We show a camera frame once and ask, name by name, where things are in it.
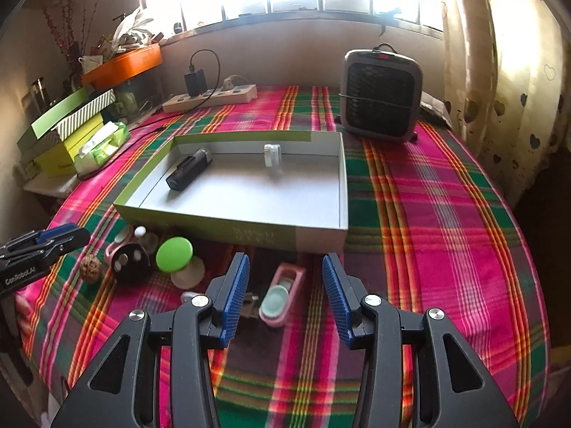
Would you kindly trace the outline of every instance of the black heater grille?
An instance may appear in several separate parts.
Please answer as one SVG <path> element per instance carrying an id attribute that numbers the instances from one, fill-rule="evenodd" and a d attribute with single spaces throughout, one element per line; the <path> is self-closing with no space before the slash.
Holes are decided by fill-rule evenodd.
<path id="1" fill-rule="evenodd" d="M 409 127 L 415 80 L 406 71 L 356 63 L 347 71 L 346 121 L 351 127 L 401 137 Z"/>

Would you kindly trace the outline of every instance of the space heater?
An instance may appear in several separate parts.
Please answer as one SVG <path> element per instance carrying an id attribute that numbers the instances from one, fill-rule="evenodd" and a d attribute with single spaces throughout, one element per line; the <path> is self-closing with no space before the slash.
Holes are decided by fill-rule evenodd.
<path id="1" fill-rule="evenodd" d="M 404 142 L 419 115 L 423 71 L 414 59 L 377 50 L 345 55 L 341 78 L 341 122 L 371 138 Z"/>

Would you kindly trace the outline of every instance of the green lid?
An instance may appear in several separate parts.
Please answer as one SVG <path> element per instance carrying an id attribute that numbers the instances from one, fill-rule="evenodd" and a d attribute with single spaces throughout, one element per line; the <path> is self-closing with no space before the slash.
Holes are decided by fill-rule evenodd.
<path id="1" fill-rule="evenodd" d="M 192 244 L 183 237 L 169 238 L 156 252 L 156 266 L 165 273 L 182 270 L 192 259 Z"/>

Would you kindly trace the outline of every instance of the power strip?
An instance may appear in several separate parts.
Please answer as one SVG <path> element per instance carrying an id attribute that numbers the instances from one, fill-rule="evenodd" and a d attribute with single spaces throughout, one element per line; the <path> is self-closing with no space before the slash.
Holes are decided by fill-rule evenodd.
<path id="1" fill-rule="evenodd" d="M 165 112 L 187 111 L 195 107 L 201 101 L 204 101 L 211 93 L 212 90 L 208 90 L 199 96 L 191 97 L 187 93 L 177 95 L 163 103 L 163 110 Z M 205 101 L 200 107 L 208 108 L 210 106 L 221 106 L 224 104 L 244 104 L 249 103 L 257 97 L 258 90 L 256 89 L 256 85 L 241 85 L 240 87 L 234 87 L 232 90 L 225 92 L 218 88 L 212 97 Z"/>

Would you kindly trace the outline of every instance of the yellow box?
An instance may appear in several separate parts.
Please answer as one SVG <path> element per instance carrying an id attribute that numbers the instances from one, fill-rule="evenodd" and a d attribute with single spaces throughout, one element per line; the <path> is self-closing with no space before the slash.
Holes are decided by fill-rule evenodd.
<path id="1" fill-rule="evenodd" d="M 98 113 L 69 135 L 63 143 L 59 143 L 52 149 L 40 154 L 34 161 L 48 177 L 74 174 L 74 158 L 79 149 L 101 127 L 103 127 L 103 117 Z"/>

